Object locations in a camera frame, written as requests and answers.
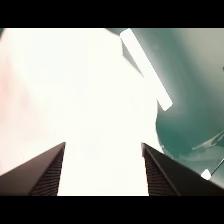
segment fluorescent light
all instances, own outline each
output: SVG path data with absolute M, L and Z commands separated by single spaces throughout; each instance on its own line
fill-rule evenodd
M 150 83 L 150 88 L 152 88 L 153 92 L 156 94 L 156 98 L 162 109 L 166 111 L 173 105 L 173 102 L 166 92 L 163 84 L 157 76 L 134 33 L 131 29 L 126 29 L 125 31 L 121 32 L 120 38 L 127 47 L 142 75 L 148 81 L 148 83 Z
M 204 172 L 201 174 L 201 177 L 205 180 L 209 180 L 211 178 L 211 174 L 208 169 L 205 169 Z

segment pink tint area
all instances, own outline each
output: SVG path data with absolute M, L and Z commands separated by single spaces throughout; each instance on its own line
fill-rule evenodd
M 157 103 L 105 29 L 6 29 L 0 174 L 66 142 L 58 195 L 147 195 Z

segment teal surface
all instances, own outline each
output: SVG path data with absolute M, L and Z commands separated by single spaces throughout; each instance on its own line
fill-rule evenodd
M 224 158 L 224 29 L 132 29 L 173 105 L 159 108 L 167 155 L 201 174 Z

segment small white object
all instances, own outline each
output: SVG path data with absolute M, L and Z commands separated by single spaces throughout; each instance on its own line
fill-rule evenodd
M 120 38 L 124 42 L 144 78 L 149 81 L 148 83 L 150 83 L 151 88 L 153 89 L 153 93 L 155 93 L 162 109 L 166 111 L 173 105 L 173 102 L 170 99 L 166 89 L 161 83 L 134 33 L 131 29 L 128 28 L 121 32 Z
M 211 178 L 211 174 L 208 169 L 205 169 L 204 172 L 201 174 L 201 177 L 205 180 L 209 180 Z

